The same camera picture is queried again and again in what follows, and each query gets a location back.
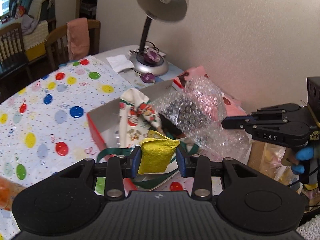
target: red polka dot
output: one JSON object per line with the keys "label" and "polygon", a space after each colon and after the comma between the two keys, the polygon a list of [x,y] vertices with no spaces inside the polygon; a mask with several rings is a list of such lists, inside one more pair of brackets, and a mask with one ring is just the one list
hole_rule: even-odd
{"label": "red polka dot", "polygon": [[89,60],[83,59],[83,60],[80,61],[80,64],[81,65],[88,65],[89,64]]}
{"label": "red polka dot", "polygon": [[63,72],[59,72],[58,74],[56,74],[56,80],[61,80],[65,77],[65,73]]}
{"label": "red polka dot", "polygon": [[66,145],[64,142],[58,142],[56,144],[56,152],[60,156],[66,156],[68,154],[68,145]]}
{"label": "red polka dot", "polygon": [[170,184],[170,191],[183,191],[183,187],[179,182],[172,182]]}
{"label": "red polka dot", "polygon": [[26,109],[27,109],[27,105],[26,104],[22,104],[20,106],[19,112],[23,114],[26,111]]}

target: white cloth with cartoon print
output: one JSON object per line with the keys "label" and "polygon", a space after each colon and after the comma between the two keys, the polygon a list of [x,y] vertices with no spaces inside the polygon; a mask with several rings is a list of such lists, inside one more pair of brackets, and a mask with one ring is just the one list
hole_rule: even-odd
{"label": "white cloth with cartoon print", "polygon": [[159,114],[149,104],[149,98],[135,88],[128,89],[120,97],[120,148],[134,148],[148,137],[150,124],[161,129]]}

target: wooden chair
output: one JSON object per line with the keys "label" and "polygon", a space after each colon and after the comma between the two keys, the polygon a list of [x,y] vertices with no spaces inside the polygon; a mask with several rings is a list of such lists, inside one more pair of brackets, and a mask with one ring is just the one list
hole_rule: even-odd
{"label": "wooden chair", "polygon": [[3,98],[6,98],[10,95],[5,83],[11,74],[26,70],[30,83],[33,81],[25,54],[20,23],[13,23],[0,29],[0,57],[0,93]]}
{"label": "wooden chair", "polygon": [[[88,20],[90,36],[89,55],[99,53],[100,27],[101,24],[99,21]],[[60,64],[67,63],[69,61],[67,48],[67,25],[63,25],[53,30],[45,39],[44,45],[52,71],[57,70]]]}

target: orange bottle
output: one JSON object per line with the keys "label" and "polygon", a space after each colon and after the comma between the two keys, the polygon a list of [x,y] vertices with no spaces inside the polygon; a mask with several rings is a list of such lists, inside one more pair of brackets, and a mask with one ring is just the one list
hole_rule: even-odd
{"label": "orange bottle", "polygon": [[11,211],[12,202],[25,187],[0,177],[0,209]]}

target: plastic bag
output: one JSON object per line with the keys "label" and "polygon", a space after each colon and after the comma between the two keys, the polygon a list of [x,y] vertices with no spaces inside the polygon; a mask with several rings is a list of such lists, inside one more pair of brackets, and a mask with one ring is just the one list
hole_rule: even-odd
{"label": "plastic bag", "polygon": [[[283,158],[285,151],[285,147],[265,143],[259,172],[268,176],[269,178],[279,181],[284,185],[288,185],[299,179],[299,176],[294,175],[290,167],[283,166],[281,164],[281,159]],[[299,188],[300,183],[292,186],[292,189],[295,191],[299,190]]]}
{"label": "plastic bag", "polygon": [[201,76],[187,81],[185,89],[164,95],[152,105],[199,147],[222,158],[243,160],[249,139],[242,130],[225,130],[221,121],[227,116],[222,93],[210,79]]}

